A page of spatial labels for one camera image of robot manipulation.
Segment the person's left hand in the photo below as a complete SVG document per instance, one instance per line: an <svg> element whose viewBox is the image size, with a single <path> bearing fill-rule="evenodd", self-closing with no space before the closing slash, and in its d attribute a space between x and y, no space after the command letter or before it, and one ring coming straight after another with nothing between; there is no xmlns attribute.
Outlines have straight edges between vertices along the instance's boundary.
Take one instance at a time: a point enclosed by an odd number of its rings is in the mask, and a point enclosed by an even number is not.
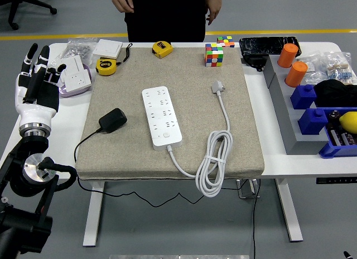
<svg viewBox="0 0 357 259"><path fill-rule="evenodd" d="M206 7L206 21L208 22L208 26L212 24L212 22L217 18L223 0L205 0Z"/></svg>

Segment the person's right hand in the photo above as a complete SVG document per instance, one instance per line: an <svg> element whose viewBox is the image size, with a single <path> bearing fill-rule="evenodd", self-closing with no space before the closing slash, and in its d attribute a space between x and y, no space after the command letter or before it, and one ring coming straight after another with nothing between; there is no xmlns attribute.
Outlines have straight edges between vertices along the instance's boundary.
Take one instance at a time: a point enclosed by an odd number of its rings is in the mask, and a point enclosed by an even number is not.
<svg viewBox="0 0 357 259"><path fill-rule="evenodd" d="M132 0L112 0L112 3L120 13L134 12L134 5Z"/></svg>

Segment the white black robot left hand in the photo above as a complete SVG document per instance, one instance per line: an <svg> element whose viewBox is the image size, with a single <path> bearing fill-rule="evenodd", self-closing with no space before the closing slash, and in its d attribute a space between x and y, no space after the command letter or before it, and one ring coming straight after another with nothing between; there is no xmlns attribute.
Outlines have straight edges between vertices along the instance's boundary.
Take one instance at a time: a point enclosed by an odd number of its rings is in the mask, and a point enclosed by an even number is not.
<svg viewBox="0 0 357 259"><path fill-rule="evenodd" d="M59 110L59 87L57 83L62 71L48 66L49 46L44 46L35 62L32 61L38 44L34 43L25 56L16 79L15 107L21 116L21 125L43 123L50 125Z"/></svg>

